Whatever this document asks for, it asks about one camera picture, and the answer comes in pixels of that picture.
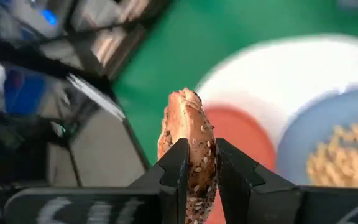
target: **green surface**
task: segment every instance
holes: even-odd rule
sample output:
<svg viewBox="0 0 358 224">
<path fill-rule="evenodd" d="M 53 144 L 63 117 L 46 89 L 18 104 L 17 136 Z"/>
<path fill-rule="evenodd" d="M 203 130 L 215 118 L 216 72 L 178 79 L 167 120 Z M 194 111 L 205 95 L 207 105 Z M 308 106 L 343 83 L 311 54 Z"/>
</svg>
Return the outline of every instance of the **green surface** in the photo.
<svg viewBox="0 0 358 224">
<path fill-rule="evenodd" d="M 151 164 L 168 94 L 194 88 L 228 55 L 261 40 L 358 35 L 358 13 L 332 0 L 176 1 L 113 86 Z"/>
</svg>

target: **black machine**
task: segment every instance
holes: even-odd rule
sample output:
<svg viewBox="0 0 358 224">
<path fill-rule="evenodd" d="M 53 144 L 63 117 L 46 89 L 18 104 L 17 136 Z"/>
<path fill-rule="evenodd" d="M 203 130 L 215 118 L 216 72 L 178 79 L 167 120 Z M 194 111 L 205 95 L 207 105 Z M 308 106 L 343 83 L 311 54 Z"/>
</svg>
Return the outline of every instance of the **black machine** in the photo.
<svg viewBox="0 0 358 224">
<path fill-rule="evenodd" d="M 112 106 L 113 96 L 106 77 L 92 76 L 1 41 L 0 63 L 60 80 L 83 80 L 104 99 L 99 104 L 107 109 Z M 60 137 L 65 142 L 67 137 Z M 358 224 L 358 189 L 297 186 L 224 139 L 218 138 L 216 145 L 218 188 L 227 224 Z M 180 139 L 146 174 L 125 188 L 3 185 L 0 223 L 182 224 L 186 218 L 188 150 L 187 139 Z"/>
</svg>

